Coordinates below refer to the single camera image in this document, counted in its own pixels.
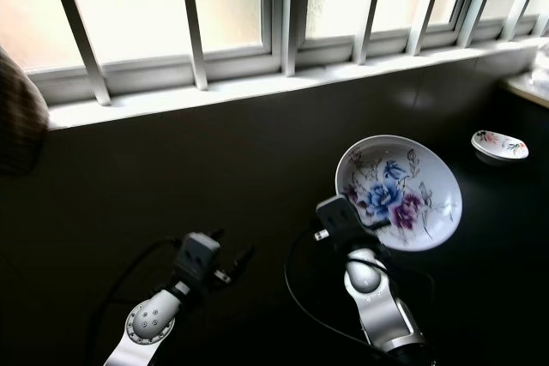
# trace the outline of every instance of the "small dish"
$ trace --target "small dish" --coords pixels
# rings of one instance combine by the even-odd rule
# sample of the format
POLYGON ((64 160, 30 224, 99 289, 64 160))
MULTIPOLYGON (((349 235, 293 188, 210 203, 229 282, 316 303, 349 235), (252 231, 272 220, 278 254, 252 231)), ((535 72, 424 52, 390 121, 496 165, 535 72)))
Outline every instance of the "small dish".
POLYGON ((528 147, 514 137, 479 130, 471 138, 477 157, 488 165, 510 165, 528 156, 528 147))
POLYGON ((404 137, 372 136, 352 145, 335 173, 365 225, 385 246, 405 251, 445 242, 462 216, 462 192, 449 167, 431 150, 404 137))

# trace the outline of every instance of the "white ledge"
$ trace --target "white ledge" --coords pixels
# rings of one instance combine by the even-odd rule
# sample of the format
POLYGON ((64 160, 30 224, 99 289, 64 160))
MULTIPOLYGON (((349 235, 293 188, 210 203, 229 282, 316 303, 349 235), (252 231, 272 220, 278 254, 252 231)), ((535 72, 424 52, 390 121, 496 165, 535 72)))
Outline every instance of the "white ledge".
POLYGON ((491 42, 489 44, 474 45, 474 47, 467 49, 448 48, 426 51, 417 57, 408 55, 381 57, 368 60, 364 65, 341 63, 306 69, 297 72, 293 77, 273 74, 232 81, 219 81, 211 83, 209 90, 206 92, 199 91, 193 86, 148 93, 134 93, 114 97, 110 106, 100 106, 95 100, 55 105, 50 108, 50 130, 288 92, 400 70, 467 60, 501 51, 518 51, 523 48, 538 46, 543 41, 540 38, 529 38, 516 42, 491 42))

